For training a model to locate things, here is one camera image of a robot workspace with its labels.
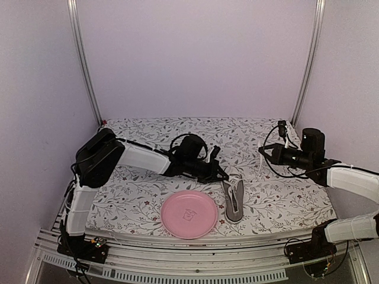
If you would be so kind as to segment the grey canvas sneaker white laces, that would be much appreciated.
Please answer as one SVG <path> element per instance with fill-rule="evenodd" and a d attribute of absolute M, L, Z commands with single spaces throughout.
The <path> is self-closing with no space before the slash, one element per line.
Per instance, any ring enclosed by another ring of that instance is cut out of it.
<path fill-rule="evenodd" d="M 242 175 L 231 173 L 229 180 L 222 181 L 221 187 L 225 197 L 225 216 L 231 223 L 238 223 L 243 218 L 244 183 Z"/>

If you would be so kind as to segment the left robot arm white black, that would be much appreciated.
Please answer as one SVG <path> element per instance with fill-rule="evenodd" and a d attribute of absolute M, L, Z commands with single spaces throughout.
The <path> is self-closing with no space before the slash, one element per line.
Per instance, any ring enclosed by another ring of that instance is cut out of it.
<path fill-rule="evenodd" d="M 76 153 L 71 165 L 73 180 L 66 191 L 66 205 L 62 221 L 63 232 L 68 235 L 65 247 L 76 257 L 88 252 L 85 235 L 86 219 L 99 188 L 110 179 L 119 165 L 136 167 L 166 176 L 185 176 L 199 183 L 228 180 L 228 174 L 216 159 L 220 147 L 209 149 L 196 134 L 181 134 L 179 145 L 170 143 L 169 149 L 153 149 L 116 136 L 109 128 L 97 132 Z"/>

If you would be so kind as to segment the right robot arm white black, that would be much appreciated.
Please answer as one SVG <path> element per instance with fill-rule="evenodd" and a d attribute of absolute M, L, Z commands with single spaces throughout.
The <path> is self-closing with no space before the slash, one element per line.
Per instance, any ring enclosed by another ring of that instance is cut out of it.
<path fill-rule="evenodd" d="M 325 157 L 325 135 L 318 129 L 305 128 L 301 136 L 300 148 L 289 146 L 287 130 L 276 127 L 284 144 L 263 143 L 259 154 L 269 167 L 289 166 L 303 172 L 294 178 L 309 178 L 314 183 L 342 189 L 378 202 L 378 173 L 344 164 Z M 312 258 L 324 252 L 333 251 L 335 243 L 350 240 L 372 240 L 378 238 L 378 212 L 342 220 L 328 220 L 313 228 L 311 240 L 306 245 L 306 253 Z"/>

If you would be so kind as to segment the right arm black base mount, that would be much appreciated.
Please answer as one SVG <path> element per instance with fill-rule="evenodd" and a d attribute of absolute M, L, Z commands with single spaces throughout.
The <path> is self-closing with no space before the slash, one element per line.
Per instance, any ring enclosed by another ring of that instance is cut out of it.
<path fill-rule="evenodd" d="M 284 246 L 284 255 L 290 264 L 332 256 L 336 252 L 337 248 L 333 243 L 329 243 L 324 235 L 315 233 L 312 234 L 309 241 L 292 238 Z"/>

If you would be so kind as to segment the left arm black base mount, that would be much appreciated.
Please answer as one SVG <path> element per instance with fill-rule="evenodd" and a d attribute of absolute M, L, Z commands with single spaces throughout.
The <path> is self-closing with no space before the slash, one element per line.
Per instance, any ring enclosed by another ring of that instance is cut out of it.
<path fill-rule="evenodd" d="M 108 256 L 109 246 L 102 244 L 98 246 L 92 241 L 85 240 L 83 236 L 64 239 L 61 237 L 57 252 L 78 260 L 104 264 Z"/>

